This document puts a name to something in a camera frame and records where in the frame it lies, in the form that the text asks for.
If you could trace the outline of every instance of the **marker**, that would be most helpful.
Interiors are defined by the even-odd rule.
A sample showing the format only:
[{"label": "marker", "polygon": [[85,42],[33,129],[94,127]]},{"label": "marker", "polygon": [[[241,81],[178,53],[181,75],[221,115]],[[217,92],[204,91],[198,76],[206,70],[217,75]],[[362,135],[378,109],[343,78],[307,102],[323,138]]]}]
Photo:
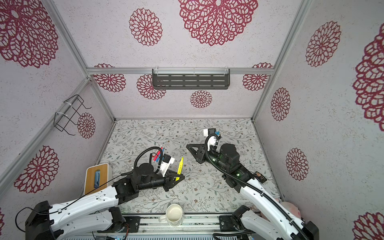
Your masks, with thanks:
[{"label": "marker", "polygon": [[180,161],[180,164],[179,164],[179,169],[177,170],[177,174],[181,174],[181,170],[183,169],[183,160],[184,160],[184,158],[182,157],[182,158],[181,158],[181,161]]},{"label": "marker", "polygon": [[158,156],[160,156],[160,150],[158,150],[157,155],[153,156],[153,161],[156,161]]},{"label": "marker", "polygon": [[158,162],[159,161],[159,159],[160,159],[160,151],[159,151],[159,153],[158,153],[158,156],[156,156],[156,162]]}]

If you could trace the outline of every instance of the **table surface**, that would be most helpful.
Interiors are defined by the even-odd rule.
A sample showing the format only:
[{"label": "table surface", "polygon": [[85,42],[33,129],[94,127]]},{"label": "table surface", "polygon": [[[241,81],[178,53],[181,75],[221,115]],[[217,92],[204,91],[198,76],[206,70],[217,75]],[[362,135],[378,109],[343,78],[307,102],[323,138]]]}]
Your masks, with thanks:
[{"label": "table surface", "polygon": [[[263,186],[274,197],[278,190],[262,153],[252,122],[249,119],[171,119],[171,120],[120,120],[100,163],[107,162],[113,177],[129,172],[135,158],[152,146],[165,147],[165,153],[175,158],[169,169],[176,171],[184,157],[182,174],[185,179],[165,192],[163,188],[140,191],[130,202],[119,205],[122,213],[165,212],[170,204],[177,203],[184,212],[233,212],[241,205],[253,204],[230,188],[222,174],[208,163],[199,164],[186,149],[187,144],[202,144],[204,128],[216,128],[224,143],[236,146],[240,162],[250,171],[262,173],[268,181]],[[149,153],[139,161],[148,162]]]}]

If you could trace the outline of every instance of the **cable tie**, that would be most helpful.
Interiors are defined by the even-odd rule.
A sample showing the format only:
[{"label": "cable tie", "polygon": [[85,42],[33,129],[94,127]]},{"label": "cable tie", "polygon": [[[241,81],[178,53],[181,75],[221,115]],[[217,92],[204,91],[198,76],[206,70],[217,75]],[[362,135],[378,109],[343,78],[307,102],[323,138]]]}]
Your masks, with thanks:
[{"label": "cable tie", "polygon": [[57,114],[62,114],[62,115],[64,115],[64,116],[68,117],[68,115],[65,114],[65,113],[57,112]]}]

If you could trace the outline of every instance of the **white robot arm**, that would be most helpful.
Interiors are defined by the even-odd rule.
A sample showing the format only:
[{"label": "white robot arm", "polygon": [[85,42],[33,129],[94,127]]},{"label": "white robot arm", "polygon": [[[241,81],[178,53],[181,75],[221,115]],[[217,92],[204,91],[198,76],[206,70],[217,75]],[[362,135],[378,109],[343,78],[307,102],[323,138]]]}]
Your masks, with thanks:
[{"label": "white robot arm", "polygon": [[[117,205],[138,197],[139,190],[163,187],[168,191],[185,178],[168,170],[174,158],[167,154],[163,157],[161,153],[155,172],[150,163],[137,167],[138,159],[154,148],[157,149],[152,147],[142,152],[132,171],[121,174],[124,178],[103,190],[60,204],[49,205],[48,201],[38,203],[25,222],[25,239],[61,240],[90,231],[112,233],[124,228],[125,219]],[[92,214],[102,209],[108,210]]]},{"label": "white robot arm", "polygon": [[318,228],[312,222],[305,223],[287,211],[261,185],[266,178],[258,172],[250,173],[240,163],[235,145],[223,144],[220,152],[216,151],[219,134],[214,128],[205,129],[205,143],[188,144],[187,149],[198,163],[209,162],[223,173],[226,183],[249,199],[269,220],[241,206],[232,214],[233,225],[238,230],[251,230],[266,240],[318,240]]}]

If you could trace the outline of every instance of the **pink object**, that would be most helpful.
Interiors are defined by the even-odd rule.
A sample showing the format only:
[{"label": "pink object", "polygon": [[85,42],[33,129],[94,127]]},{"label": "pink object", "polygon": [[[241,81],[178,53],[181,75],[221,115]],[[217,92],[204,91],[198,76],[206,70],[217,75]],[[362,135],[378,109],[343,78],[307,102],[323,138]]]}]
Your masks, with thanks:
[{"label": "pink object", "polygon": [[304,153],[297,148],[292,148],[285,160],[289,174],[296,180],[304,180],[308,174],[308,161]]},{"label": "pink object", "polygon": [[23,67],[49,65],[56,56],[58,35],[40,1],[1,1],[0,52]]},{"label": "pink object", "polygon": [[366,212],[353,222],[354,240],[384,239],[384,216]]},{"label": "pink object", "polygon": [[198,90],[191,95],[191,103],[194,107],[205,108],[212,102],[212,95],[204,90]]},{"label": "pink object", "polygon": [[[292,203],[290,202],[281,202],[280,203],[286,210],[288,210],[290,213],[292,213],[294,216],[298,217],[298,218],[301,218],[301,214],[300,214],[300,211],[299,209],[293,205]],[[269,221],[269,219],[263,214],[262,214],[262,218],[266,219]]]},{"label": "pink object", "polygon": [[[114,68],[109,64],[98,64],[96,68]],[[97,84],[110,92],[120,92],[125,88],[125,78],[123,74],[95,74],[93,75]]]},{"label": "pink object", "polygon": [[152,100],[160,99],[164,97],[164,95],[167,92],[166,90],[156,90],[153,88],[151,74],[140,76],[136,84],[140,94],[148,99],[152,99]]},{"label": "pink object", "polygon": [[[259,63],[253,66],[253,68],[273,68],[270,63]],[[246,89],[251,91],[257,91],[264,88],[269,75],[267,74],[246,74],[243,76],[243,85]]]},{"label": "pink object", "polygon": [[83,138],[90,138],[95,133],[95,119],[91,114],[83,113],[80,115],[77,124],[77,130]]},{"label": "pink object", "polygon": [[137,9],[129,19],[129,28],[133,37],[144,46],[153,46],[160,41],[163,33],[156,15],[148,9]]},{"label": "pink object", "polygon": [[59,159],[55,151],[49,146],[43,146],[13,185],[21,192],[37,193],[55,179],[58,168]]},{"label": "pink object", "polygon": [[291,98],[285,88],[279,88],[273,94],[271,100],[271,113],[276,121],[281,121],[286,118],[291,107]]},{"label": "pink object", "polygon": [[340,25],[330,21],[312,35],[306,50],[306,60],[312,67],[321,66],[333,56],[340,42]]},{"label": "pink object", "polygon": [[355,69],[355,103],[364,109],[366,119],[378,123],[384,131],[384,23],[375,39],[364,48],[362,61]]},{"label": "pink object", "polygon": [[223,45],[242,33],[258,7],[257,0],[179,0],[184,28],[200,43]]}]

